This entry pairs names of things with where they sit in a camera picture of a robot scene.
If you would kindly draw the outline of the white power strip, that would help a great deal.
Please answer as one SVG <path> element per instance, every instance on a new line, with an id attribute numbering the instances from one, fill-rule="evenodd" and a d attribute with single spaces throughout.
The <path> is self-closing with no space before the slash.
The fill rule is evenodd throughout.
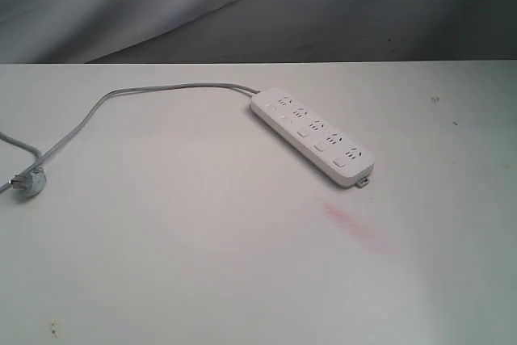
<path id="1" fill-rule="evenodd" d="M 338 186 L 364 187 L 369 183 L 373 156 L 287 91 L 261 91 L 251 98 L 250 108 Z"/>

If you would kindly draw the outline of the grey backdrop cloth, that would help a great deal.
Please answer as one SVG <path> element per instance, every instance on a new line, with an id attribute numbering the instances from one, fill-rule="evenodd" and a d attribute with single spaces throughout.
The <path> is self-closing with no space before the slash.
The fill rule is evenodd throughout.
<path id="1" fill-rule="evenodd" d="M 513 59 L 516 0 L 1 0 L 1 60 Z"/>

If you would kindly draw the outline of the white wall plug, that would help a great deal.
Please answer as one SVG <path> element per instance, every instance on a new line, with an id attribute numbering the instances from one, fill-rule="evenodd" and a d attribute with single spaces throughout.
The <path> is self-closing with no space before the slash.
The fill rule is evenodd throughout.
<path id="1" fill-rule="evenodd" d="M 16 175 L 11 181 L 11 188 L 17 192 L 20 201 L 28 201 L 38 196 L 45 188 L 47 177 L 42 166 L 20 175 Z"/>

